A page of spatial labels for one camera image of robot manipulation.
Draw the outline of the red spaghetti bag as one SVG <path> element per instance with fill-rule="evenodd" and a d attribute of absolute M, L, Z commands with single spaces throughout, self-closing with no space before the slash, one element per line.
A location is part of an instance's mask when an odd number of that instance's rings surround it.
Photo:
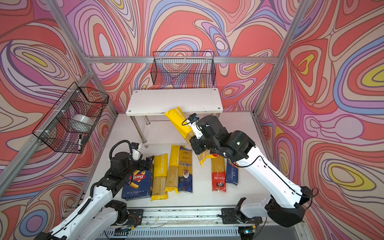
<path fill-rule="evenodd" d="M 226 161 L 218 156 L 211 160 L 212 163 L 212 190 L 226 192 Z"/>

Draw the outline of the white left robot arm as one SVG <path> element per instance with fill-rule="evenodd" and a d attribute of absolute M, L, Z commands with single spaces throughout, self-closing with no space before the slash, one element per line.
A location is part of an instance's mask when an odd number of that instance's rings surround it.
<path fill-rule="evenodd" d="M 122 140 L 109 152 L 110 168 L 90 188 L 89 196 L 61 223 L 36 240 L 95 240 L 110 226 L 124 226 L 124 231 L 136 227 L 129 224 L 127 204 L 114 197 L 140 171 L 152 168 L 154 157 L 143 157 L 138 143 Z"/>

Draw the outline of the dark blue Barilla spaghetti box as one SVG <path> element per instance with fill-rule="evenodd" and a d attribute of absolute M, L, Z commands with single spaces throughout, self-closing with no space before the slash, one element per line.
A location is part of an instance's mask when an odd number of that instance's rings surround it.
<path fill-rule="evenodd" d="M 239 184 L 239 168 L 230 160 L 226 163 L 226 183 L 235 186 Z"/>

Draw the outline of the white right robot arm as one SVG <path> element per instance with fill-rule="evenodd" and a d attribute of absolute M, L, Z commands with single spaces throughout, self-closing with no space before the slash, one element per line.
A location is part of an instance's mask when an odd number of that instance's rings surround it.
<path fill-rule="evenodd" d="M 303 220 L 307 210 L 304 204 L 311 203 L 315 197 L 313 190 L 291 182 L 246 133 L 238 130 L 229 133 L 218 117 L 212 115 L 200 119 L 197 114 L 192 114 L 185 124 L 195 134 L 190 144 L 196 155 L 209 151 L 231 160 L 263 184 L 271 194 L 264 208 L 272 221 L 289 228 Z"/>

